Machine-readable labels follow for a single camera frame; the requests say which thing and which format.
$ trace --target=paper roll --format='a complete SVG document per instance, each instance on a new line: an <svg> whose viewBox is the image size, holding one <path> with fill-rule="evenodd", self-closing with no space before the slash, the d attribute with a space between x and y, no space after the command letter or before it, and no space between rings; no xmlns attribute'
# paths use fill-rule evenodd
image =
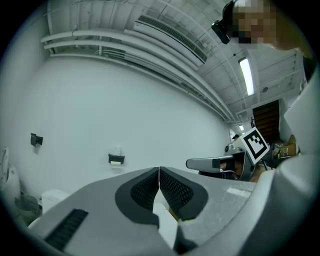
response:
<svg viewBox="0 0 320 256"><path fill-rule="evenodd" d="M110 165L112 165L112 166L120 166L121 163L120 162L116 162L116 161L111 161Z"/></svg>

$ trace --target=black headset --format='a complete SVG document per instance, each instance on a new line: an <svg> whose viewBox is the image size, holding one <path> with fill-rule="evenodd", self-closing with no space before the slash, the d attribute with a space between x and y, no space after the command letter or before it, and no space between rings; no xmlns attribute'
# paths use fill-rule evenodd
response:
<svg viewBox="0 0 320 256"><path fill-rule="evenodd" d="M232 20L232 10L235 6L235 2L237 0L232 0L227 3L222 11L222 19L215 21L211 28L216 33L216 35L220 38L221 42L227 45L230 42L231 35L228 33L226 19L227 17L231 17Z"/></svg>

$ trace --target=white toilet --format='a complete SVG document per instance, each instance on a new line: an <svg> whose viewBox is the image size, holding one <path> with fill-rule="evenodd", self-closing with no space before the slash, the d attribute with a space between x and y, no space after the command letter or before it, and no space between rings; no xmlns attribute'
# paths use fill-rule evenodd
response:
<svg viewBox="0 0 320 256"><path fill-rule="evenodd" d="M58 189L50 189L45 191L41 195L41 203L42 203L42 214L45 214L50 208L54 207L57 203L63 201L69 196L68 193L63 192ZM35 219L30 225L28 226L29 229L32 229L34 224L41 218L41 216Z"/></svg>

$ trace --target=black mesh grille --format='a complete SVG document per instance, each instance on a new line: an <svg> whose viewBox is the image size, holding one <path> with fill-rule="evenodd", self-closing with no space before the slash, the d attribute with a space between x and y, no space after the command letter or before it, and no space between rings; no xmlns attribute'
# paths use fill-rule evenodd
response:
<svg viewBox="0 0 320 256"><path fill-rule="evenodd" d="M73 209L68 216L53 230L45 241L62 251L72 236L76 233L80 224L84 221L88 212L81 209Z"/></svg>
<svg viewBox="0 0 320 256"><path fill-rule="evenodd" d="M154 200L159 190L158 172L134 185L130 191L132 199L141 207L153 211Z"/></svg>
<svg viewBox="0 0 320 256"><path fill-rule="evenodd" d="M181 41L183 44L185 44L187 47L190 48L190 50L194 51L194 53L203 60L203 62L207 61L207 56L206 54L196 45L194 44L192 41L190 41L187 37L185 37L184 35L182 35L181 33L177 32L176 30L172 29L170 26L163 24L160 21L157 21L156 19L153 19L151 17L147 17L144 15L141 15L140 18L138 19L138 21L150 24L158 29L161 29L162 31L168 33L169 35L171 35L172 37L178 39L179 41Z"/></svg>
<svg viewBox="0 0 320 256"><path fill-rule="evenodd" d="M179 216L179 209L186 205L194 193L190 187L160 171L160 189L172 211Z"/></svg>

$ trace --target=fluorescent light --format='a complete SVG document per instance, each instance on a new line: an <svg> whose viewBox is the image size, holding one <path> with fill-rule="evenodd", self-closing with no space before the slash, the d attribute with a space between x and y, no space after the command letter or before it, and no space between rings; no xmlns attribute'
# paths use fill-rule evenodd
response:
<svg viewBox="0 0 320 256"><path fill-rule="evenodd" d="M252 80L252 73L249 65L249 60L247 58L244 58L239 61L239 64L244 76L246 91L248 93L248 96L250 96L255 92L254 92L254 82Z"/></svg>

